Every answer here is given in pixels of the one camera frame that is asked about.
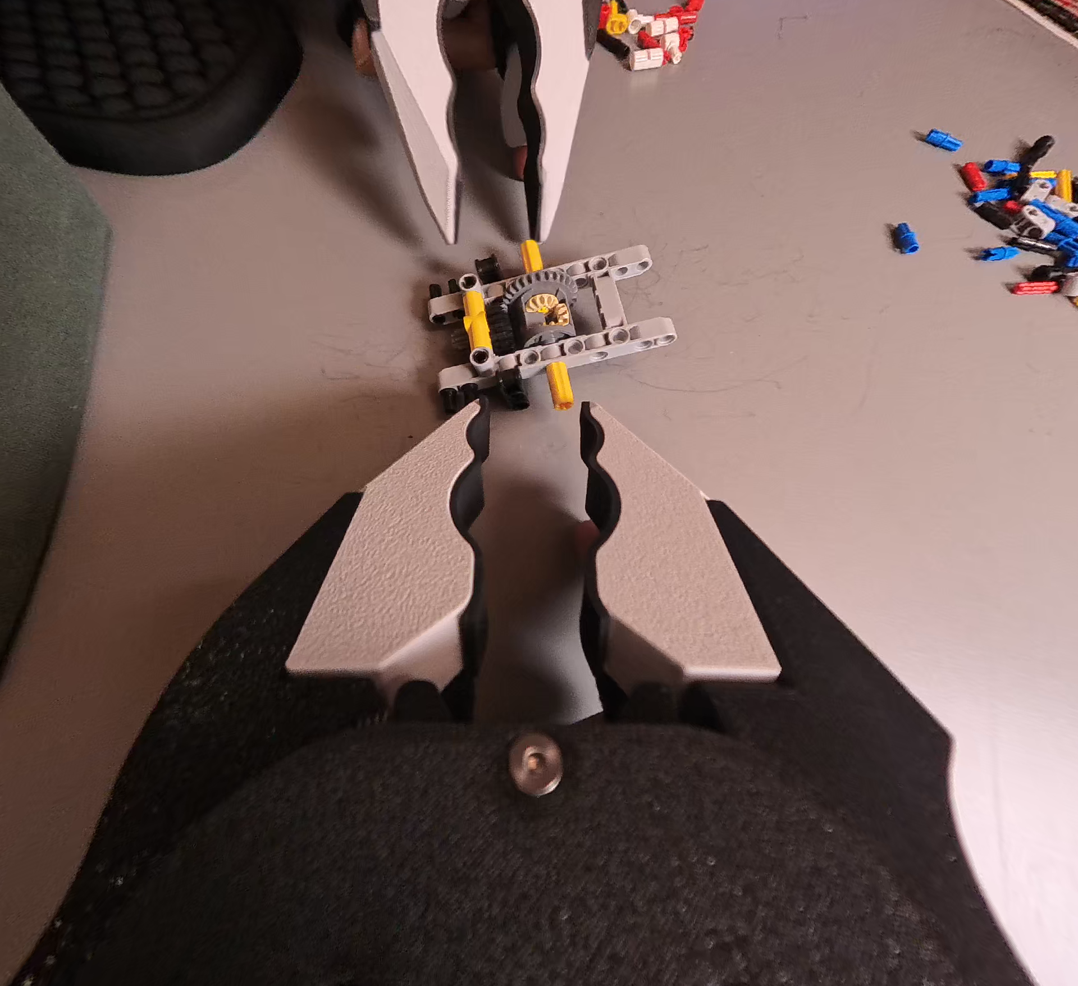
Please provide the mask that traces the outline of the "person's left hand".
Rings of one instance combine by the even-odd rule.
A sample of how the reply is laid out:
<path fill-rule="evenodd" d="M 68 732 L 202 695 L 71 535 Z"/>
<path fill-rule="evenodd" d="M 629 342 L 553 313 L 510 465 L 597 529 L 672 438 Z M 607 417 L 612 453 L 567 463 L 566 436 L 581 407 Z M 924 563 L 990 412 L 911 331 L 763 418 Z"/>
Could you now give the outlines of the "person's left hand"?
<path fill-rule="evenodd" d="M 490 9 L 485 1 L 474 0 L 458 17 L 444 20 L 442 26 L 451 67 L 456 72 L 484 72 L 496 67 Z M 358 73 L 376 78 L 370 25 L 360 9 L 346 6 L 338 19 L 338 34 L 350 44 Z M 528 157 L 527 133 L 519 119 L 521 82 L 519 54 L 512 50 L 505 58 L 500 109 L 505 144 L 509 147 L 512 158 L 511 172 L 519 181 L 524 180 Z"/>

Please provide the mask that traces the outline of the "pile of red white pieces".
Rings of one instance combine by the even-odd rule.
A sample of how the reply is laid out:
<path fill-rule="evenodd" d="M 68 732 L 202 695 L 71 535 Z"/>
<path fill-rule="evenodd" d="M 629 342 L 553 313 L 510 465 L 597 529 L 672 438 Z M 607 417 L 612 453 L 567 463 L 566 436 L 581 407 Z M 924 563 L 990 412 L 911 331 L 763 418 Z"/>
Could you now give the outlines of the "pile of red white pieces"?
<path fill-rule="evenodd" d="M 595 41 L 628 72 L 677 66 L 694 40 L 707 0 L 677 0 L 666 9 L 642 11 L 628 0 L 602 0 Z"/>

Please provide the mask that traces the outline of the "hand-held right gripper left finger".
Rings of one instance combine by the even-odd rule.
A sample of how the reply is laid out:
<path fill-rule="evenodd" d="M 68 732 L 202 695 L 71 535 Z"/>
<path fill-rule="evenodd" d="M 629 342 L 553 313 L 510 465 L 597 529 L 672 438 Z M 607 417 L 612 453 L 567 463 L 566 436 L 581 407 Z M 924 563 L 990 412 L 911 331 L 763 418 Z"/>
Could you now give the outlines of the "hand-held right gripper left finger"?
<path fill-rule="evenodd" d="M 483 508 L 490 413 L 475 400 L 360 495 L 286 669 L 355 677 L 384 696 L 475 673 L 484 644 L 482 569 L 470 528 Z"/>

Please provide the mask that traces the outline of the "grey lego frame assembly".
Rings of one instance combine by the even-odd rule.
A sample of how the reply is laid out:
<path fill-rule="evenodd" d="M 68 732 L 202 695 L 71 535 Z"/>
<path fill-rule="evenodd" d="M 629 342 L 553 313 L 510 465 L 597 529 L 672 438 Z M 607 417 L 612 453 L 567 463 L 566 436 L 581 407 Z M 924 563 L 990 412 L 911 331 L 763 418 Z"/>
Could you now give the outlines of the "grey lego frame assembly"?
<path fill-rule="evenodd" d="M 497 395 L 511 412 L 527 409 L 529 385 L 545 381 L 552 362 L 564 362 L 570 373 L 677 339 L 671 319 L 634 322 L 625 310 L 619 284 L 652 268 L 647 246 L 559 264 L 541 255 L 545 269 L 529 276 L 523 265 L 512 273 L 490 255 L 445 284 L 429 286 L 427 319 L 452 328 L 459 351 L 438 372 L 438 397 L 448 416 L 480 395 Z"/>

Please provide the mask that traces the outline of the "pile of mixed lego pieces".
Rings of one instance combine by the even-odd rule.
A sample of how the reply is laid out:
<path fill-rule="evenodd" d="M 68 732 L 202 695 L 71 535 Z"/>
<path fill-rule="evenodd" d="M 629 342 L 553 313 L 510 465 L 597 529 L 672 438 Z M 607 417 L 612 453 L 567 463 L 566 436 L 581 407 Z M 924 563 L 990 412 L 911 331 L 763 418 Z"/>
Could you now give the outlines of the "pile of mixed lego pieces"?
<path fill-rule="evenodd" d="M 989 225 L 993 242 L 972 252 L 982 264 L 1010 263 L 1006 284 L 1015 296 L 1053 296 L 1077 305 L 1076 172 L 1044 167 L 1056 147 L 1051 134 L 1009 158 L 965 161 L 957 168 L 970 212 Z"/>

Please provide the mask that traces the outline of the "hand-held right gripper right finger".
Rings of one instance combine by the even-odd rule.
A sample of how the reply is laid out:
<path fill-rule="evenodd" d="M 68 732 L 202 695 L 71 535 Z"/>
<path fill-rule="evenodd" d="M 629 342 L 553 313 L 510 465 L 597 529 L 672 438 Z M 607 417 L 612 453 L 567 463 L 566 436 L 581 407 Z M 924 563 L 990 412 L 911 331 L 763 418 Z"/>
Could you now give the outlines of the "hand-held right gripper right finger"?
<path fill-rule="evenodd" d="M 775 682 L 779 659 L 706 495 L 607 409 L 583 403 L 580 420 L 596 529 L 581 641 L 600 696 Z"/>

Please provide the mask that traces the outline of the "person's green sweatshirt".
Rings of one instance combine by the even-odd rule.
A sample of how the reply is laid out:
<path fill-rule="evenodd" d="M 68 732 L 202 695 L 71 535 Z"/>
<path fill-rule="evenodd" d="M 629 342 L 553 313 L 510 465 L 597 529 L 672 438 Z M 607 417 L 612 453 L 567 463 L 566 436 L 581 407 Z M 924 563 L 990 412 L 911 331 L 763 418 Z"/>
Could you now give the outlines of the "person's green sweatshirt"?
<path fill-rule="evenodd" d="M 20 631 L 74 461 L 111 228 L 1 91 L 1 657 Z"/>

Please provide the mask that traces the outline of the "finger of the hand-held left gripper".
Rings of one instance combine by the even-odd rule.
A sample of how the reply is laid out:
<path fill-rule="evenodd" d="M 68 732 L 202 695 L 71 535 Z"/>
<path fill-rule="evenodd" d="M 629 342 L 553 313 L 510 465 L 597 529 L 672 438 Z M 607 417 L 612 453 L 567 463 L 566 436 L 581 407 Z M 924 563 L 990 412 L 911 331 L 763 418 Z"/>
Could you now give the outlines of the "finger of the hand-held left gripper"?
<path fill-rule="evenodd" d="M 584 0 L 505 0 L 505 142 L 524 148 L 529 235 L 550 236 L 586 88 Z"/>
<path fill-rule="evenodd" d="M 443 45 L 446 0 L 377 0 L 374 59 L 438 230 L 457 240 L 462 190 L 453 131 L 455 80 Z"/>

